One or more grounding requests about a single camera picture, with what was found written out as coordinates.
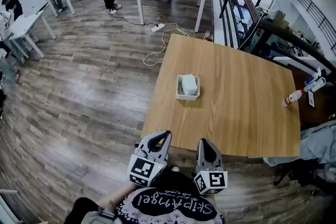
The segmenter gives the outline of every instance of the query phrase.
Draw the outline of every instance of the laminate floor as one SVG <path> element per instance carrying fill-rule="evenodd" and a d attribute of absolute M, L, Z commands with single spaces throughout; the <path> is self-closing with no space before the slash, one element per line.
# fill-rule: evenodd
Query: laminate floor
<path fill-rule="evenodd" d="M 139 22 L 136 0 L 117 2 L 123 5 L 118 16 Z M 77 198 L 98 199 L 127 180 L 160 69 L 142 60 L 162 49 L 162 32 L 113 18 L 103 0 L 72 4 L 75 16 L 66 10 L 55 18 L 46 8 L 57 39 L 37 23 L 34 33 L 46 57 L 32 51 L 20 68 L 21 85 L 7 88 L 0 186 L 19 191 L 4 198 L 25 223 L 62 223 Z M 212 25 L 210 0 L 196 35 L 197 0 L 143 0 L 143 10 L 146 23 L 178 23 L 199 38 Z M 224 156 L 224 161 L 229 188 L 216 199 L 228 223 L 317 223 L 329 204 L 295 182 L 274 187 L 274 169 L 260 159 Z M 170 162 L 187 172 L 195 166 L 195 153 L 172 148 Z"/>

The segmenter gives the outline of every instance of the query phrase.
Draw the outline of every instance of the gray cloth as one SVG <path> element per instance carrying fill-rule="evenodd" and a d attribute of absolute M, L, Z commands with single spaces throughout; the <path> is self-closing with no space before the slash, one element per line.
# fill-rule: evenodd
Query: gray cloth
<path fill-rule="evenodd" d="M 300 147 L 298 157 L 264 158 L 264 161 L 270 166 L 296 159 L 318 159 L 321 164 L 336 163 L 336 120 L 302 131 Z"/>

